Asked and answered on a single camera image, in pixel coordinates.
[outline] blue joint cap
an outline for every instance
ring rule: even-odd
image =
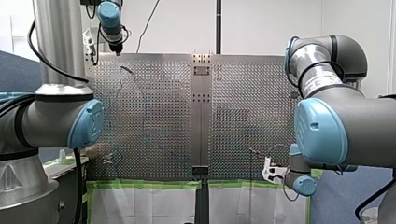
[[[294,180],[293,189],[297,193],[309,197],[317,191],[317,181],[308,175],[302,175]]]
[[[112,2],[101,3],[98,7],[98,18],[104,28],[120,27],[121,13],[119,6]]]
[[[297,144],[291,144],[289,155],[290,155],[290,156],[298,156],[298,155],[301,155],[301,151],[300,151],[300,149],[298,148],[298,145],[297,145]]]
[[[347,157],[347,131],[326,102],[302,100],[294,113],[294,131],[304,157],[314,162],[340,165]]]
[[[102,132],[104,109],[102,102],[91,100],[81,109],[70,130],[67,145],[89,147],[93,145]]]

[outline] perforated metal board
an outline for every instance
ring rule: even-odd
[[[262,178],[268,149],[294,142],[296,90],[283,72],[283,57],[213,56],[210,178]],[[271,150],[289,164],[289,148]]]
[[[106,109],[90,179],[192,179],[197,162],[209,165],[213,179],[261,178],[268,148],[294,142],[297,92],[283,57],[213,55],[205,64],[210,74],[201,78],[192,57],[101,54],[89,67]],[[286,166],[288,152],[276,147],[271,156]]]
[[[101,54],[90,72],[106,113],[89,177],[191,179],[191,55]]]

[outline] black cable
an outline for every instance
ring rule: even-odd
[[[339,70],[340,70],[340,75],[338,75],[338,74],[337,74],[337,75],[340,77],[341,81],[344,80],[345,71],[344,71],[343,66],[341,66],[341,64],[336,63],[336,62],[333,62],[333,61],[323,61],[323,62],[312,63],[312,64],[310,64],[309,66],[307,66],[307,67],[305,68],[305,70],[301,73],[301,75],[300,75],[300,77],[299,77],[299,79],[298,79],[298,91],[299,91],[301,97],[303,97],[303,91],[302,91],[302,85],[301,85],[301,84],[302,84],[302,82],[303,82],[303,78],[304,78],[305,74],[306,74],[311,68],[313,68],[313,67],[315,67],[315,66],[318,66],[318,65],[320,65],[320,64],[323,64],[323,63],[328,63],[328,64],[330,64],[330,65],[333,65],[333,66],[338,67]]]
[[[221,54],[221,0],[216,5],[216,54]]]
[[[76,213],[74,224],[79,223],[79,218],[81,216],[81,207],[82,207],[82,165],[81,165],[81,157],[79,156],[79,149],[73,148],[73,152],[76,159],[76,170],[77,170],[77,205],[76,205]]]
[[[283,176],[281,176],[281,175],[273,175],[273,178],[279,178],[279,179],[283,180]]]
[[[290,202],[295,202],[297,201],[297,199],[300,197],[300,194],[297,194],[297,196],[292,199],[288,193],[286,192],[286,178],[288,177],[288,174],[290,173],[290,168],[288,167],[288,169],[285,172],[285,175],[283,176],[282,179],[282,189],[283,189],[283,193],[285,194],[285,197],[290,201]]]
[[[298,88],[297,83],[293,82],[291,79],[291,73],[290,73],[290,68],[289,68],[289,62],[290,62],[290,49],[291,45],[294,43],[295,40],[300,39],[298,36],[294,36],[290,39],[288,46],[286,47],[286,54],[285,54],[285,73],[286,77],[288,78],[288,82],[295,88]]]
[[[99,33],[100,33],[100,35],[102,36],[102,38],[103,38],[109,45],[118,45],[118,44],[123,44],[123,43],[125,43],[125,42],[129,39],[129,37],[131,36],[131,31],[128,30],[128,29],[126,29],[125,26],[122,26],[122,29],[126,32],[126,37],[125,37],[125,39],[124,39],[123,41],[121,41],[121,42],[111,42],[109,39],[107,39],[107,38],[103,35],[101,29],[99,29]]]
[[[291,79],[290,74],[286,74],[286,77],[288,78],[288,82],[291,84],[291,86],[298,88],[298,85]]]
[[[341,169],[341,167],[339,165],[337,165],[337,169],[338,170],[334,170],[334,172],[338,175],[344,175],[344,171],[343,169]]]
[[[99,22],[98,34],[96,35],[96,62],[93,62],[93,66],[98,65],[99,63],[99,37],[101,34],[102,23]]]
[[[381,196],[383,193],[387,192],[390,188],[393,187],[393,185],[396,184],[396,178],[392,179],[386,186],[384,186],[382,189],[377,191],[375,194],[370,196],[366,201],[361,203],[356,209],[355,209],[355,216],[358,220],[361,220],[361,210],[367,206],[369,203],[372,203],[375,199],[377,199],[379,196]]]
[[[35,100],[34,94],[23,95],[0,106],[0,118],[20,105],[30,104]]]
[[[85,5],[85,10],[87,11],[87,15],[88,17],[92,20],[93,18],[95,18],[95,14],[96,14],[96,0],[93,0],[93,14],[90,14],[89,8],[88,8],[88,4]]]
[[[148,22],[146,23],[145,30],[143,31],[142,35],[140,35],[140,37],[139,37],[139,44],[137,45],[136,53],[138,53],[139,50],[140,50],[140,45],[141,45],[141,43],[142,43],[142,37],[143,37],[143,35],[146,33],[146,31],[147,31],[147,29],[148,29],[148,27],[149,27],[149,22],[151,21],[151,18],[152,18],[152,16],[154,15],[155,9],[157,9],[157,6],[158,6],[159,3],[160,3],[160,0],[157,0],[157,3],[155,4],[154,9],[152,9],[151,14],[150,14],[149,17],[148,17]]]
[[[88,83],[88,79],[82,78],[82,77],[75,77],[72,76],[64,71],[62,71],[61,69],[55,67],[55,65],[53,65],[52,63],[50,63],[50,61],[45,58],[44,55],[41,55],[40,52],[37,51],[37,49],[35,49],[35,46],[32,43],[32,33],[33,30],[35,29],[35,21],[33,21],[32,26],[30,27],[30,31],[29,34],[27,36],[27,43],[29,44],[30,48],[32,49],[33,53],[35,54],[35,56],[37,56],[37,58],[43,62],[46,66],[48,66],[50,69],[54,70],[55,72],[59,73],[60,75],[64,76],[64,77],[68,77],[71,78],[75,81],[81,81],[81,82],[85,82]]]
[[[271,146],[271,147],[267,150],[266,156],[269,157],[269,158],[271,158],[271,152],[272,152],[272,150],[274,150],[276,147],[283,147],[283,148],[285,148],[286,150],[290,150],[290,147],[288,147],[288,146],[286,146],[286,145],[284,145],[284,144],[275,144],[275,145]]]

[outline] metal pole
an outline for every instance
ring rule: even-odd
[[[221,0],[217,0],[216,12],[216,54],[221,54]]]
[[[209,224],[209,184],[207,176],[200,177],[201,188],[195,194],[195,220],[196,224]]]
[[[34,0],[38,48],[57,68],[85,77],[84,48],[79,1]],[[36,94],[85,95],[92,90],[85,83],[60,76],[41,63],[43,85]]]

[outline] white plastic sheet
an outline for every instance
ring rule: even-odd
[[[0,50],[12,53],[11,16],[0,14]]]
[[[196,189],[96,189],[91,224],[194,222]]]
[[[295,194],[287,190],[290,197]],[[210,189],[210,223],[215,224],[305,224],[307,199],[290,202],[282,189]]]

